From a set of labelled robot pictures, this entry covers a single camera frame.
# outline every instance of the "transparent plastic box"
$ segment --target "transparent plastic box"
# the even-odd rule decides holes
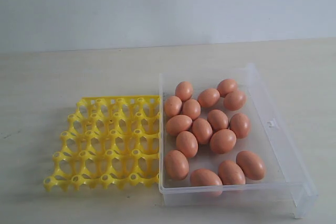
[[[239,89],[247,94],[247,102],[242,109],[230,112],[223,107],[223,98],[216,104],[230,118],[237,112],[248,115],[251,132],[245,139],[237,140],[234,149],[223,155],[215,155],[208,145],[200,146],[197,155],[190,158],[189,175],[182,181],[174,181],[165,173],[163,158],[175,149],[175,138],[165,130],[167,121],[163,112],[163,103],[174,95],[176,85],[181,81],[190,81],[194,87],[193,99],[207,88],[216,88],[226,78],[233,78]],[[287,127],[274,106],[269,93],[260,78],[254,64],[238,69],[198,69],[194,71],[160,74],[160,173],[159,189],[166,206],[179,205],[223,205],[254,206],[255,202],[290,201],[294,205],[294,217],[302,218],[313,206],[317,190],[304,163],[288,133]],[[266,176],[260,181],[246,180],[246,185],[231,186],[190,186],[190,173],[198,168],[207,168],[215,173],[219,164],[226,159],[235,161],[242,150],[257,153],[265,162]],[[223,191],[219,197],[209,197],[205,192]]]

